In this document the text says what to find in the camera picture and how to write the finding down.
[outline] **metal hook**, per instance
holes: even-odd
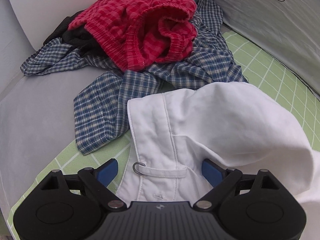
[[[144,163],[141,163],[141,162],[136,162],[136,163],[134,163],[133,165],[132,165],[132,169],[133,169],[133,171],[135,172],[135,173],[137,173],[137,174],[139,174],[139,175],[143,175],[143,173],[141,173],[141,172],[139,172],[139,171],[137,171],[136,170],[136,165],[141,165],[141,166],[146,166]]]

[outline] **black garment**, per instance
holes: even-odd
[[[71,17],[66,17],[52,34],[44,41],[43,45],[48,44],[55,38],[62,38],[63,43],[70,44],[75,48],[80,48],[80,56],[86,55],[107,57],[100,44],[87,32],[84,25],[75,30],[68,31],[69,24],[83,11],[75,13]]]

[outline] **silver screw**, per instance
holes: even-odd
[[[212,206],[212,203],[207,200],[200,200],[196,203],[196,206],[201,209],[208,209]]]
[[[110,208],[114,208],[114,209],[117,209],[117,208],[122,208],[124,206],[124,203],[123,201],[121,200],[111,200],[109,203],[108,203],[108,206]]]

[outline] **plaid fabric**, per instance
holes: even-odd
[[[197,33],[193,0],[98,0],[69,25],[82,25],[122,70],[190,56]]]
[[[182,61],[152,64],[143,72],[127,70],[123,73],[110,58],[81,58],[77,49],[55,39],[22,65],[26,74],[86,65],[108,69],[74,99],[76,145],[80,152],[93,152],[127,131],[128,100],[159,92],[165,81],[176,88],[194,90],[212,82],[247,82],[221,35],[221,9],[213,0],[194,1],[198,6],[190,22],[198,36],[193,40],[191,56]]]

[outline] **green grid surface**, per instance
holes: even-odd
[[[224,33],[223,37],[226,39],[236,63],[242,66],[242,71],[249,83],[258,87],[290,111],[305,131],[312,148],[320,151],[320,101],[284,65],[246,38],[233,31]],[[38,182],[53,169],[60,169],[64,174],[76,174],[80,169],[85,167],[97,168],[110,158],[115,158],[119,164],[119,171],[116,178],[108,186],[108,189],[115,192],[129,158],[130,140],[131,134],[128,131],[108,145],[86,156],[83,156],[77,150],[75,141],[71,142],[40,172],[32,186],[11,208],[7,224],[12,236],[19,240],[13,226],[15,210]]]

